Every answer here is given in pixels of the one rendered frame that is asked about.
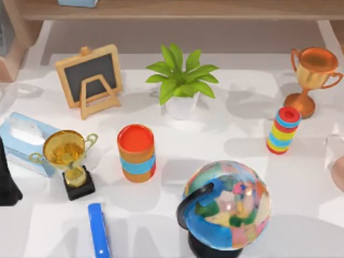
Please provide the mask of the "colourful globe on black stand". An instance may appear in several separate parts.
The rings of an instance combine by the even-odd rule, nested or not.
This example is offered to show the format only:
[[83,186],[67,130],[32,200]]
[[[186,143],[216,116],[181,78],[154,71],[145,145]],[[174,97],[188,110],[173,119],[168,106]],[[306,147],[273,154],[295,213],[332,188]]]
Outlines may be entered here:
[[252,168],[229,160],[201,167],[185,185],[176,210],[196,258],[238,258],[270,215],[266,184]]

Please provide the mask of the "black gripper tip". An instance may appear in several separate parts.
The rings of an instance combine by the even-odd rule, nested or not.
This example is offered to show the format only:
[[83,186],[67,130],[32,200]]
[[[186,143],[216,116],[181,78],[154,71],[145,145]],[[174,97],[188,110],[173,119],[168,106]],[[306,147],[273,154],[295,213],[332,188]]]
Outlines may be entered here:
[[0,137],[0,206],[14,206],[22,200],[23,194],[14,182]]

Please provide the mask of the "orange and blue cylinder can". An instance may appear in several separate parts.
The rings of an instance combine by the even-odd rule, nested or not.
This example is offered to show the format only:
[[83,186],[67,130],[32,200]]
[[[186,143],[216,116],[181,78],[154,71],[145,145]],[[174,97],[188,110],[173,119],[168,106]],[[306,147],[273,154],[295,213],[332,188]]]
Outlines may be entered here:
[[117,135],[124,176],[135,183],[150,180],[156,171],[154,134],[141,124],[129,124]]

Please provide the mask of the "gold trophy with black base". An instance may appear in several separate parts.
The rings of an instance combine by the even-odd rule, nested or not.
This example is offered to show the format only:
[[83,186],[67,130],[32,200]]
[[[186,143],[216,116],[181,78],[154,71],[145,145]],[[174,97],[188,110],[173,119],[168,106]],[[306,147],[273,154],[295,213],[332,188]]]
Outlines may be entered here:
[[73,130],[61,130],[47,138],[41,154],[32,153],[28,159],[33,163],[48,163],[61,170],[68,199],[74,201],[95,192],[91,173],[84,160],[97,140],[96,133],[83,137]]

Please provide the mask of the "copper trophy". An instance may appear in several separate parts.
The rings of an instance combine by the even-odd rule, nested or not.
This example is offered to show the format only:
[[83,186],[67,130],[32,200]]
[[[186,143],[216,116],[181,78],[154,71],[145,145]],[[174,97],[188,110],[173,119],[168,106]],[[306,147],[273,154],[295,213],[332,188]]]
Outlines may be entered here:
[[308,47],[301,51],[292,49],[290,59],[302,91],[289,94],[283,105],[297,109],[301,118],[307,119],[316,109],[316,104],[308,93],[337,85],[344,78],[344,74],[336,71],[339,65],[337,57],[321,47]]

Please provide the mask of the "wooden shelf unit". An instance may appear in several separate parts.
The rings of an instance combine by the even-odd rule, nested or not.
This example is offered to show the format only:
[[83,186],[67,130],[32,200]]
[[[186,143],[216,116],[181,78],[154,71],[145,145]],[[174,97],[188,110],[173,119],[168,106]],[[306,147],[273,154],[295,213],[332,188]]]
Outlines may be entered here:
[[313,22],[344,66],[344,0],[99,0],[95,8],[59,6],[57,0],[0,0],[16,34],[9,67],[50,66],[79,52],[116,44],[123,67],[139,67],[173,41],[208,54],[267,50],[291,43],[315,45]]

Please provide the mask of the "blue stapler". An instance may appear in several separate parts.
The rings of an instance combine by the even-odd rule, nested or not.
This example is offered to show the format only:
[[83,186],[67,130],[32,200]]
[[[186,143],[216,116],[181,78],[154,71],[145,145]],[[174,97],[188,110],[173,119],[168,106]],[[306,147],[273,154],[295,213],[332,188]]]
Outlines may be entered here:
[[88,215],[94,245],[95,258],[111,258],[106,224],[100,203],[88,205]]

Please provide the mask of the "salmon-coloured box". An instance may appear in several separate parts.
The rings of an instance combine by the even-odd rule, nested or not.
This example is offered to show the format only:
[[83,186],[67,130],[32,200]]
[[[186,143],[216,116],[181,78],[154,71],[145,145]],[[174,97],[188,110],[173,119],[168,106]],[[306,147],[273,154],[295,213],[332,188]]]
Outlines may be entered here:
[[332,165],[331,177],[334,184],[344,192],[344,156],[338,158]]

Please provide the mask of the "green plant in white pot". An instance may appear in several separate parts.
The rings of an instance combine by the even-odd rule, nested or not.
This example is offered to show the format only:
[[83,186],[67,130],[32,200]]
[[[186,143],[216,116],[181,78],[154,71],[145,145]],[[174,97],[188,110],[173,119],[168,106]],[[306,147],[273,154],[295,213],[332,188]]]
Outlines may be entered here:
[[219,81],[211,73],[219,69],[213,64],[200,63],[202,51],[197,49],[183,60],[183,52],[176,44],[161,45],[162,61],[146,67],[155,74],[146,83],[160,83],[159,104],[175,119],[191,118],[199,95],[215,98],[210,84]]

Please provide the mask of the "light blue tissue box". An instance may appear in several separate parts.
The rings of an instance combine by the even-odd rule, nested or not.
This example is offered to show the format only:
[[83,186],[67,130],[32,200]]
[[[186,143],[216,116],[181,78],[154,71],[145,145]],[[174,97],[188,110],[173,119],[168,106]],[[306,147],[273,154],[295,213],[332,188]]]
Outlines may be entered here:
[[46,177],[52,177],[56,169],[47,162],[31,162],[28,157],[32,153],[42,154],[45,140],[57,131],[58,128],[18,112],[11,113],[0,125],[0,137],[8,160]]

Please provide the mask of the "stack of coloured rings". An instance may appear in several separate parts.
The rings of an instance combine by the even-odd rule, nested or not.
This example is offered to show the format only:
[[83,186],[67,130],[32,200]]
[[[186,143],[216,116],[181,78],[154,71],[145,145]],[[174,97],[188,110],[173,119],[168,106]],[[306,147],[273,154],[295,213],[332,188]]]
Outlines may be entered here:
[[300,124],[301,116],[294,107],[282,107],[275,116],[266,145],[276,155],[286,153]]

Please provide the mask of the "wooden framed blackboard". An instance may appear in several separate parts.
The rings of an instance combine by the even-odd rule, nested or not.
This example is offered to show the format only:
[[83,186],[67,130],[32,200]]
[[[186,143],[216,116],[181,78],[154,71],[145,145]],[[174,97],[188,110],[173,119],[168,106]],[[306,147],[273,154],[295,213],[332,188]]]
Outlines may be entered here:
[[97,49],[82,47],[76,56],[55,63],[68,106],[81,109],[81,118],[121,103],[123,82],[114,44]]

